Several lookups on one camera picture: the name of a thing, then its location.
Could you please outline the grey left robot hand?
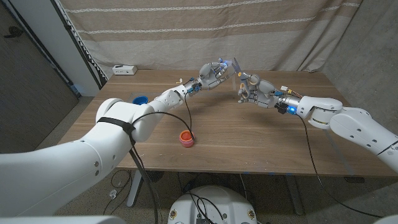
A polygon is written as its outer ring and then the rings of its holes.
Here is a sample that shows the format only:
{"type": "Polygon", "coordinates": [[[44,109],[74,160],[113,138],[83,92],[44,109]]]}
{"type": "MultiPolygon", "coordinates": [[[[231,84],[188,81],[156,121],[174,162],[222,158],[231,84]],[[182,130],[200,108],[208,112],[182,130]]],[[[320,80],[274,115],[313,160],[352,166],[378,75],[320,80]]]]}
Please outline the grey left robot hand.
{"type": "Polygon", "coordinates": [[[211,90],[231,77],[227,72],[228,64],[222,58],[218,62],[206,63],[199,71],[198,82],[201,89],[211,90]]]}

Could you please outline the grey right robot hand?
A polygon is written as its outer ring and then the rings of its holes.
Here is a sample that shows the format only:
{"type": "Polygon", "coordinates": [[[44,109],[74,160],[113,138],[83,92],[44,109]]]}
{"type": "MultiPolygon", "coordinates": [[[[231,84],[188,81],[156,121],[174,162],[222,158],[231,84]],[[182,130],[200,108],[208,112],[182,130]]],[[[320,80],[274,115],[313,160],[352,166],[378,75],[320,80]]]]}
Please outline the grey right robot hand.
{"type": "Polygon", "coordinates": [[[273,108],[278,101],[276,88],[269,81],[262,80],[257,74],[239,72],[241,81],[238,90],[238,103],[253,103],[262,108],[273,108]]]}

